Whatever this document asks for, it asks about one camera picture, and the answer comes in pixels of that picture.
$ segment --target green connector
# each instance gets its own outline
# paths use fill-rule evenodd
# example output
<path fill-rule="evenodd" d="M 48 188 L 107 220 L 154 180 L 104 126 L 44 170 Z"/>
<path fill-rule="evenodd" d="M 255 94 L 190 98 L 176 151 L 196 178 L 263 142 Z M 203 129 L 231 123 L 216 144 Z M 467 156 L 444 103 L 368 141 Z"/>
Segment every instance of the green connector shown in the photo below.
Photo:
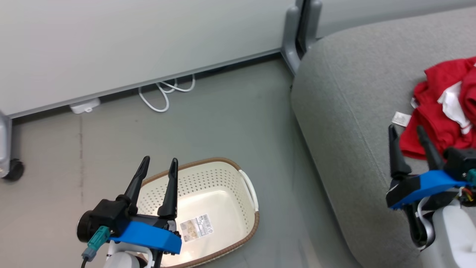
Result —
<path fill-rule="evenodd" d="M 109 228 L 106 226 L 101 226 L 96 231 L 96 233 L 91 237 L 88 242 L 88 247 L 92 248 L 93 250 L 98 250 L 106 241 L 109 240 L 111 233 L 109 232 Z"/>
<path fill-rule="evenodd" d="M 468 171 L 467 180 L 468 182 L 476 185 L 476 169 L 470 169 Z"/>
<path fill-rule="evenodd" d="M 81 256 L 87 261 L 92 261 L 96 256 L 98 249 L 109 240 L 111 232 L 106 226 L 101 226 L 88 242 L 88 248 L 84 250 Z"/>

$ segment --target white cable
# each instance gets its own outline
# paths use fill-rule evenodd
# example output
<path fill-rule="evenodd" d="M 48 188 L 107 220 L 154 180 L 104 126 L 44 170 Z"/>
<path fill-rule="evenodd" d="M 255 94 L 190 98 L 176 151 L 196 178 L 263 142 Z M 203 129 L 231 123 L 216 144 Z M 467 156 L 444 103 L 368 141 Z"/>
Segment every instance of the white cable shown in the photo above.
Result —
<path fill-rule="evenodd" d="M 188 88 L 188 89 L 182 89 L 182 88 L 178 88 L 177 87 L 177 79 L 175 80 L 175 86 L 167 83 L 167 82 L 159 82 L 159 83 L 162 83 L 174 90 L 178 90 L 178 91 L 181 91 L 181 92 L 189 92 L 189 91 L 192 91 L 192 89 L 195 87 L 195 74 L 192 74 L 192 85 Z"/>
<path fill-rule="evenodd" d="M 171 89 L 170 90 L 165 90 L 163 89 L 161 86 L 160 86 L 160 83 L 170 87 Z M 165 108 L 164 109 L 157 109 L 155 108 L 154 106 L 152 106 L 147 100 L 146 98 L 144 97 L 144 95 L 142 94 L 142 87 L 139 87 L 139 97 L 144 101 L 144 103 L 152 110 L 158 112 L 158 113 L 163 113 L 163 112 L 166 112 L 169 107 L 170 107 L 170 102 L 169 102 L 169 98 L 167 97 L 167 94 L 169 93 L 172 93 L 174 92 L 175 90 L 178 90 L 180 92 L 190 92 L 192 91 L 192 89 L 195 87 L 195 74 L 192 74 L 192 85 L 188 88 L 188 89 L 182 89 L 182 88 L 178 88 L 177 85 L 177 79 L 174 79 L 174 85 L 171 85 L 167 82 L 158 82 L 158 83 L 155 83 L 157 85 L 157 87 L 159 88 L 160 92 L 162 93 L 162 95 L 164 96 L 164 99 L 165 99 Z"/>
<path fill-rule="evenodd" d="M 140 86 L 139 87 L 139 96 L 140 98 L 145 102 L 145 104 L 147 104 L 147 106 L 149 106 L 150 109 L 158 112 L 158 113 L 163 113 L 163 112 L 166 112 L 169 107 L 170 107 L 170 103 L 169 103 L 169 98 L 167 98 L 167 94 L 164 92 L 163 89 L 159 88 L 160 92 L 162 93 L 162 95 L 164 96 L 164 99 L 165 99 L 165 108 L 164 109 L 157 109 L 155 108 L 154 106 L 152 106 L 147 100 L 146 98 L 144 98 L 144 95 L 142 95 L 142 87 Z"/>
<path fill-rule="evenodd" d="M 160 86 L 160 83 L 161 83 L 161 82 L 155 83 L 155 84 L 156 84 L 159 88 L 162 88 L 162 87 Z M 178 85 L 179 85 L 179 84 L 177 83 L 177 78 L 175 78 L 175 79 L 174 79 L 174 87 L 176 87 L 176 86 L 178 86 Z M 165 90 L 165 89 L 163 89 L 163 90 L 164 90 L 164 92 L 167 93 L 167 94 L 168 94 L 168 93 L 172 93 L 172 92 L 175 91 L 174 88 L 171 88 L 170 90 Z"/>

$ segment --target sofa cushion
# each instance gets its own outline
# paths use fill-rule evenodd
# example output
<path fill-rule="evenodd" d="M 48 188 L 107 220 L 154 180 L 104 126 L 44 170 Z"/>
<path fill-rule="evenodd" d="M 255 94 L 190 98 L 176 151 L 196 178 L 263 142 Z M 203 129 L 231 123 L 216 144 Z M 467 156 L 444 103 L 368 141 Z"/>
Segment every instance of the sofa cushion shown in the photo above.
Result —
<path fill-rule="evenodd" d="M 468 8 L 349 29 L 319 40 L 301 63 L 293 109 L 346 242 L 365 268 L 420 267 L 406 217 L 386 206 L 387 127 L 396 111 L 412 112 L 426 68 L 476 55 L 474 14 Z M 427 170 L 424 161 L 407 161 L 414 173 Z"/>

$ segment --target gray floor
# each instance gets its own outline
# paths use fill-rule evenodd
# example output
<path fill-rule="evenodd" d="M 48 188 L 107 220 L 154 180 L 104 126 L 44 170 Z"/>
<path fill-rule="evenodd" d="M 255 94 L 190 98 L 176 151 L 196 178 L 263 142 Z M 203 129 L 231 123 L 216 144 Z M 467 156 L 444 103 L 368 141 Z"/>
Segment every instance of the gray floor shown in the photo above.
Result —
<path fill-rule="evenodd" d="M 292 77 L 281 59 L 198 79 L 170 96 L 166 113 L 135 94 L 90 114 L 56 113 L 14 128 L 26 163 L 16 183 L 0 181 L 2 267 L 79 267 L 78 218 L 126 189 L 145 155 L 149 175 L 222 156 L 256 189 L 261 221 L 242 248 L 208 268 L 358 267 L 336 221 L 289 105 Z M 160 103 L 158 91 L 145 93 Z M 104 264 L 106 247 L 88 268 Z"/>

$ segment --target caster wheel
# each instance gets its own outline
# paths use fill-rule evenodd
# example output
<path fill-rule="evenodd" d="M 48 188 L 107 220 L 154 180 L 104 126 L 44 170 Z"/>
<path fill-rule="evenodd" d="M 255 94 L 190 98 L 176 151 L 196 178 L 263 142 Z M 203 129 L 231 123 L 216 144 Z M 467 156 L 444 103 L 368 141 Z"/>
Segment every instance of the caster wheel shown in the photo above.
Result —
<path fill-rule="evenodd" d="M 21 176 L 23 176 L 23 172 L 25 171 L 25 166 L 23 162 L 17 158 L 10 160 L 10 172 L 4 177 L 4 179 L 8 181 L 18 181 Z"/>

